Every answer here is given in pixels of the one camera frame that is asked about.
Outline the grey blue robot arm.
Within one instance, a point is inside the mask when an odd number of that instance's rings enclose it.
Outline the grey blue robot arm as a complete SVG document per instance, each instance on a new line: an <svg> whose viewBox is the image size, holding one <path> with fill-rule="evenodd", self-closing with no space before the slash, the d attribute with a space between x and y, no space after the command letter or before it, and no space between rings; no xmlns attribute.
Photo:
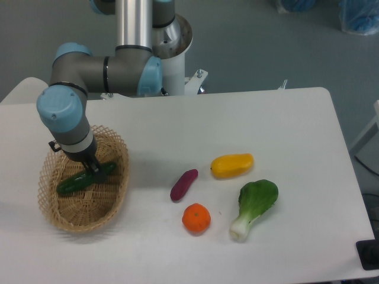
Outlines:
<svg viewBox="0 0 379 284"><path fill-rule="evenodd" d="M175 21L175 3L91 1L90 5L98 14L116 17L115 54L97 57L84 45L61 45L49 86L37 99L37 110L54 137L51 148L82 163L96 183L103 183L107 175L96 158L97 141L85 114L88 94L165 94L161 60L153 49L153 33Z"/></svg>

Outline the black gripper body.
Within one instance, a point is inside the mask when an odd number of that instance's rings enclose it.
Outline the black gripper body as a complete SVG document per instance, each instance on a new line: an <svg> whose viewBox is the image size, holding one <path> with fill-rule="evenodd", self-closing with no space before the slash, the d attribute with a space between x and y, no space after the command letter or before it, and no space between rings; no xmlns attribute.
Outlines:
<svg viewBox="0 0 379 284"><path fill-rule="evenodd" d="M57 140L49 142L54 152L63 151L74 162L85 166L98 164L96 158L97 141L93 135L61 135Z"/></svg>

